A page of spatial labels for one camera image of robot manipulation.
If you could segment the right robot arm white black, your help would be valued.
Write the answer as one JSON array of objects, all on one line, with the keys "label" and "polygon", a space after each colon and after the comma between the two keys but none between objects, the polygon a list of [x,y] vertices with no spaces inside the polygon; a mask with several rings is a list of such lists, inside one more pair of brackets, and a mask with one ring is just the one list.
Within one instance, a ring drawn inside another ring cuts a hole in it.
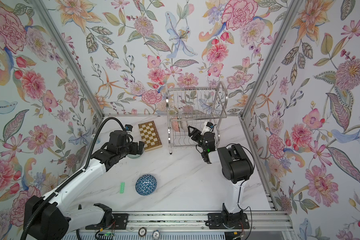
[{"label": "right robot arm white black", "polygon": [[249,207],[241,206],[245,184],[255,171],[253,155],[240,144],[228,144],[218,148],[215,143],[215,125],[206,122],[203,130],[188,126],[188,135],[196,143],[196,149],[207,164],[220,164],[224,178],[230,183],[228,196],[222,204],[222,211],[208,214],[206,225],[211,230],[249,229],[248,217],[244,213]]}]

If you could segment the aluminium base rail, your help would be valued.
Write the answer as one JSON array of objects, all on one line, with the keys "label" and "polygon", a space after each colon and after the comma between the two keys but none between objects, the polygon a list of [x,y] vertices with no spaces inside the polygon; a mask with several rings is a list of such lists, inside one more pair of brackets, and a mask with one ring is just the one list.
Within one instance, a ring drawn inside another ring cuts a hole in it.
[{"label": "aluminium base rail", "polygon": [[116,228],[117,232],[137,232],[144,227],[152,232],[211,232],[241,231],[253,232],[292,232],[293,224],[286,212],[278,211],[245,211],[240,222],[223,224],[219,211],[201,212],[113,212],[125,215],[124,228]]}]

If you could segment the silver two-tier dish rack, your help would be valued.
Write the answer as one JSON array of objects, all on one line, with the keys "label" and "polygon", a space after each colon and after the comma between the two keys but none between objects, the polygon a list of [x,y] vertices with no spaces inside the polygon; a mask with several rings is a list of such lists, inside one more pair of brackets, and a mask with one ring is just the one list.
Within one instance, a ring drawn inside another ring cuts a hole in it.
[{"label": "silver two-tier dish rack", "polygon": [[202,130],[204,122],[213,123],[215,133],[215,144],[219,145],[221,134],[220,125],[227,117],[228,91],[223,83],[216,87],[194,87],[188,89],[173,88],[166,93],[168,145],[169,153],[174,148],[194,147],[196,142],[188,136],[188,132],[180,130],[174,132],[171,126],[172,118],[177,117],[178,121],[186,120],[188,126]]}]

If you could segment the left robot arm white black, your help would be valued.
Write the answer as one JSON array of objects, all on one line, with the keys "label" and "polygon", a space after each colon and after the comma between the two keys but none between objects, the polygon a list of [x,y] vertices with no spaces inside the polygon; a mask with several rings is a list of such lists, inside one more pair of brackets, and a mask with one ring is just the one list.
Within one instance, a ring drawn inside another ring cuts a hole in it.
[{"label": "left robot arm white black", "polygon": [[87,226],[107,228],[114,223],[112,209],[96,203],[87,209],[68,211],[71,203],[97,178],[128,155],[141,155],[144,142],[134,142],[127,132],[116,130],[110,140],[89,155],[89,161],[58,187],[42,197],[33,196],[25,206],[21,239],[61,240],[67,233]]}]

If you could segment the pink striped bowl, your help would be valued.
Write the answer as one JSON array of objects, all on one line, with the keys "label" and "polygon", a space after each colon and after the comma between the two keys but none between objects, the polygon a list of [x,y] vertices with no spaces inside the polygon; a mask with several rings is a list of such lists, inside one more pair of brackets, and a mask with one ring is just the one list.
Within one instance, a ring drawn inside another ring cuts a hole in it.
[{"label": "pink striped bowl", "polygon": [[180,130],[188,132],[188,122],[186,120],[179,121]]}]

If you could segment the pale green striped bowl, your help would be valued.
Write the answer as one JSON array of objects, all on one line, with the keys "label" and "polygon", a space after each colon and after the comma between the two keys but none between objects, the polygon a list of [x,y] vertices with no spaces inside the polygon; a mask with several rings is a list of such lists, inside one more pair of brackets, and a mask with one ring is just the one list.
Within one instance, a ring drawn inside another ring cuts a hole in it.
[{"label": "pale green striped bowl", "polygon": [[127,155],[127,157],[130,158],[130,159],[138,159],[141,156],[142,156],[142,154],[136,154],[136,155],[129,154],[129,155]]}]

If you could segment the blue triangle patterned bowl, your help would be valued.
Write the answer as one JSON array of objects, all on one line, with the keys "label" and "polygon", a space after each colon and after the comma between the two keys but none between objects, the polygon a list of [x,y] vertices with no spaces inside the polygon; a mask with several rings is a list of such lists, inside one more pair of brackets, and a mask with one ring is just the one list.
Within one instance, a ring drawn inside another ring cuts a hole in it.
[{"label": "blue triangle patterned bowl", "polygon": [[157,179],[153,175],[141,176],[135,184],[136,192],[141,196],[152,194],[157,188]]}]

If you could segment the small green plastic block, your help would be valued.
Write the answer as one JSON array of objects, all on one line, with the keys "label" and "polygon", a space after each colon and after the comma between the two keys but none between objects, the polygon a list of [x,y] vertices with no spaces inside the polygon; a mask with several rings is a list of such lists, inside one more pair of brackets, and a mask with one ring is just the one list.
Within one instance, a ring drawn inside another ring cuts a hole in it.
[{"label": "small green plastic block", "polygon": [[119,191],[119,193],[120,194],[123,194],[125,192],[125,183],[124,182],[121,182],[120,183],[120,191]]}]

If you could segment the wooden folded chessboard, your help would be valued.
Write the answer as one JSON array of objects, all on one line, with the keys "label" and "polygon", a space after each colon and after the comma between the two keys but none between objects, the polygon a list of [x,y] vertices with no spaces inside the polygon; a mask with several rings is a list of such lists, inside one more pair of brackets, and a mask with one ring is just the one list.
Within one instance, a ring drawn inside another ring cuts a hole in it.
[{"label": "wooden folded chessboard", "polygon": [[162,142],[154,121],[139,124],[139,131],[144,142],[145,152],[161,148]]}]

